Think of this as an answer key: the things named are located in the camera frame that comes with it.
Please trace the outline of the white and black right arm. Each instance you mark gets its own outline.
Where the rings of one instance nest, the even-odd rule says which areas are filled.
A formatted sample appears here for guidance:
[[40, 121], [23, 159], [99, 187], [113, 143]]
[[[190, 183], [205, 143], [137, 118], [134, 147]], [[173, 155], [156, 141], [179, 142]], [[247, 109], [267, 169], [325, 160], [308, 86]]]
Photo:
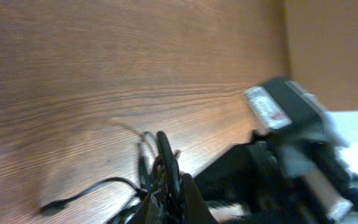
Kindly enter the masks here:
[[358, 223], [358, 187], [326, 143], [236, 144], [196, 175], [213, 208], [241, 205], [225, 223]]

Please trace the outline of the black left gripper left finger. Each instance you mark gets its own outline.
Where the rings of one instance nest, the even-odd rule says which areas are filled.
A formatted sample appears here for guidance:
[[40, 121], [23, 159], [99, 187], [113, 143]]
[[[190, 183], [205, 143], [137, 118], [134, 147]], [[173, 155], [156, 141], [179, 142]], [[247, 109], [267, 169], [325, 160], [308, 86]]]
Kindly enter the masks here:
[[173, 160], [157, 156], [153, 163], [152, 181], [140, 204], [135, 206], [128, 224], [173, 223]]

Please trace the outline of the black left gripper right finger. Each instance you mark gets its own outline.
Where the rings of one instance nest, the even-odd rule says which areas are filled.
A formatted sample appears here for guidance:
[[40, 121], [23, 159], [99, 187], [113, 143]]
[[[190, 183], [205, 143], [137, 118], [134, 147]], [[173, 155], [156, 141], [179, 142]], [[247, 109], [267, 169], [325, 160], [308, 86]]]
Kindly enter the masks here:
[[181, 187], [185, 201], [186, 222], [188, 224], [218, 224], [190, 174], [184, 173], [181, 176]]

